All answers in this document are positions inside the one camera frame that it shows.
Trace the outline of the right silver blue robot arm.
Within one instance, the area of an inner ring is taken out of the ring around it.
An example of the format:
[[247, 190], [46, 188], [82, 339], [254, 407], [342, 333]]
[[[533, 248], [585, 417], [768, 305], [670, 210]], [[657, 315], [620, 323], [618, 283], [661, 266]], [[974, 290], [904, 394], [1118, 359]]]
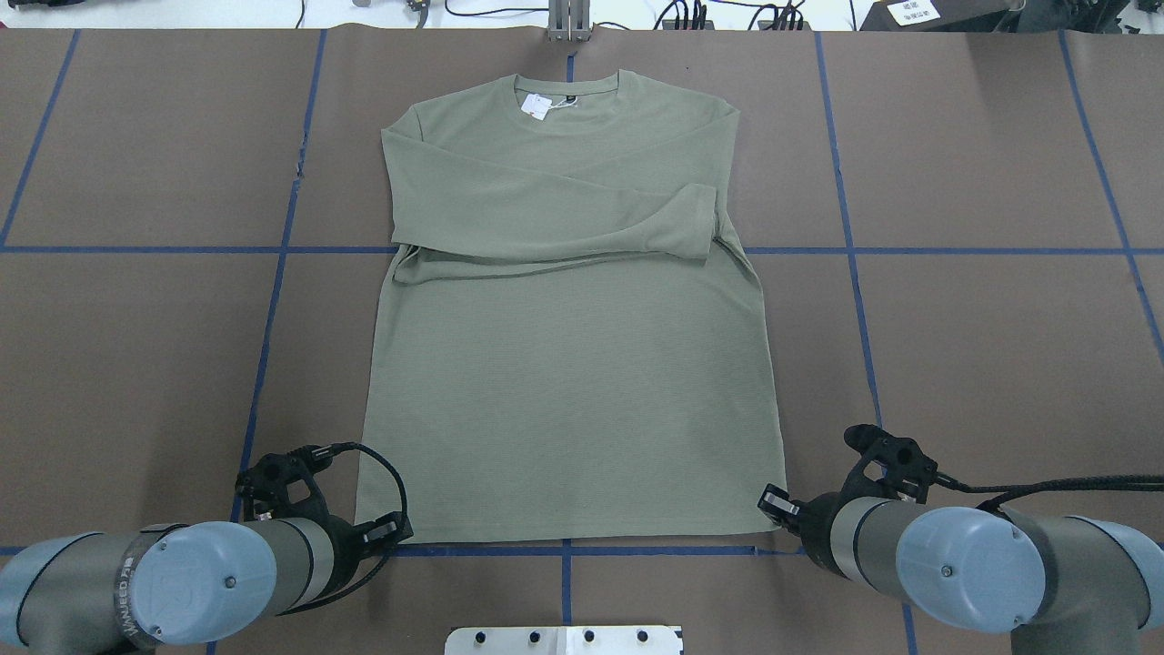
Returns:
[[758, 507], [826, 572], [956, 629], [1005, 634], [1014, 654], [1140, 654], [1161, 629], [1161, 546], [1124, 525], [873, 494], [795, 501], [774, 485]]

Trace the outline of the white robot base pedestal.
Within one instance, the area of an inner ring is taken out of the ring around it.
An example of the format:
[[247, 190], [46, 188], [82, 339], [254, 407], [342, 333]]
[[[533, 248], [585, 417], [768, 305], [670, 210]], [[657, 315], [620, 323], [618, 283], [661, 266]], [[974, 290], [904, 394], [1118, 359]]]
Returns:
[[683, 654], [680, 627], [666, 625], [464, 627], [445, 654]]

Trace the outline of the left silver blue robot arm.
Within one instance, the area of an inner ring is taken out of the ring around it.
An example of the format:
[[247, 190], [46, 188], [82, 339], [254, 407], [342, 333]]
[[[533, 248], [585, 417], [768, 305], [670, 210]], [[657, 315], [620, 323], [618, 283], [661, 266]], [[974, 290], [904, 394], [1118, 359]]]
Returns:
[[403, 511], [345, 519], [152, 525], [42, 540], [3, 565], [3, 645], [31, 654], [152, 654], [341, 600], [365, 558], [411, 539]]

